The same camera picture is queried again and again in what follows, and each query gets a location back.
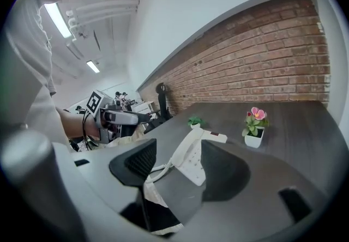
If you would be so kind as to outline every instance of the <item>fluorescent light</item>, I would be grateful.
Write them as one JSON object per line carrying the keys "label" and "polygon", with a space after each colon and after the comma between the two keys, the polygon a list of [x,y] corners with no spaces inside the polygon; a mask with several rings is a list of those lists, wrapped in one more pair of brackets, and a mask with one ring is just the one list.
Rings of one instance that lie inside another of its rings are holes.
{"label": "fluorescent light", "polygon": [[60,31],[62,36],[66,39],[71,36],[71,32],[65,24],[61,13],[59,12],[58,5],[55,4],[45,4],[45,8],[49,13],[52,21],[55,23],[57,29]]}
{"label": "fluorescent light", "polygon": [[88,64],[88,66],[97,74],[99,73],[99,69],[95,66],[95,64],[92,61],[88,61],[86,62],[86,64]]}

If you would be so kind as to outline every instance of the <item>dark gray desk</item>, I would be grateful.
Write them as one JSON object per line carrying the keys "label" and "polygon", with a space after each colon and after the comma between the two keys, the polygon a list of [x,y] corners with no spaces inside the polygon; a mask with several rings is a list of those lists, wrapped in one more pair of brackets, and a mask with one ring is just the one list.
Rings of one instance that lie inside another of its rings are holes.
{"label": "dark gray desk", "polygon": [[[252,149],[244,144],[241,136],[244,127],[244,118],[247,111],[253,106],[261,108],[268,113],[270,127],[267,128],[259,149]],[[284,160],[294,167],[307,180],[313,183],[323,194],[329,198],[337,190],[343,179],[349,163],[349,151],[344,138],[335,121],[319,102],[241,102],[241,103],[200,103],[194,104],[181,114],[173,117],[160,127],[146,135],[147,138],[157,139],[157,162],[155,165],[167,163],[183,138],[191,130],[187,126],[188,118],[199,116],[208,123],[203,127],[206,130],[219,132],[228,136],[228,143],[222,148],[236,154],[244,151],[255,150],[272,155]],[[225,210],[243,212],[238,207],[233,207],[233,198],[229,202],[202,203],[202,187],[195,186],[190,180],[176,169],[171,170],[166,176],[155,183],[159,193],[170,207],[176,217],[186,226],[189,220],[194,226],[189,231],[198,231],[200,227],[211,226],[208,232],[233,235],[236,241],[250,241],[263,238],[274,232],[292,225],[291,221],[279,220],[271,223],[253,222],[250,225],[239,224],[232,217],[222,215]],[[266,212],[266,220],[273,218]],[[210,222],[207,226],[200,219],[206,217]],[[262,231],[253,234],[251,229],[254,223],[261,224]],[[181,232],[174,236],[174,240],[181,237]],[[214,236],[207,236],[209,241]]]}

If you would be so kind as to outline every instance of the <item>telephone handset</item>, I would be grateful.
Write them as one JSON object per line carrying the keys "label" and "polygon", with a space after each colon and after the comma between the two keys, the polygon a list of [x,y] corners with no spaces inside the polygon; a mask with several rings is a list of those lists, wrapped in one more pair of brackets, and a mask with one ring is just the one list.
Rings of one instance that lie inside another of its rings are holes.
{"label": "telephone handset", "polygon": [[195,185],[201,186],[206,180],[205,171],[201,165],[201,140],[212,140],[226,143],[227,136],[195,128],[182,140],[173,156],[166,165],[161,165],[152,169],[152,172],[163,170],[154,178],[148,177],[146,183],[155,182],[160,179],[170,169],[175,166]]}

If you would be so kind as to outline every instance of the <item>ceiling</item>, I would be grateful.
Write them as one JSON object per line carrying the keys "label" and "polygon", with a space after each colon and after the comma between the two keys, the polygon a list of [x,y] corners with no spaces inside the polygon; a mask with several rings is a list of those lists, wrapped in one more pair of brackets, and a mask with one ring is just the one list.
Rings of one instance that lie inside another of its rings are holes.
{"label": "ceiling", "polygon": [[[105,1],[117,0],[63,0],[58,6],[68,23],[67,10]],[[73,41],[73,51],[78,49],[78,52],[75,51],[75,55],[80,58],[78,59],[66,46],[71,39],[63,38],[45,7],[41,8],[40,14],[52,47],[52,78],[55,84],[66,84],[80,77],[93,75],[94,72],[86,64],[89,60],[101,72],[125,66],[131,15],[110,17],[86,25],[88,37],[76,37]]]}

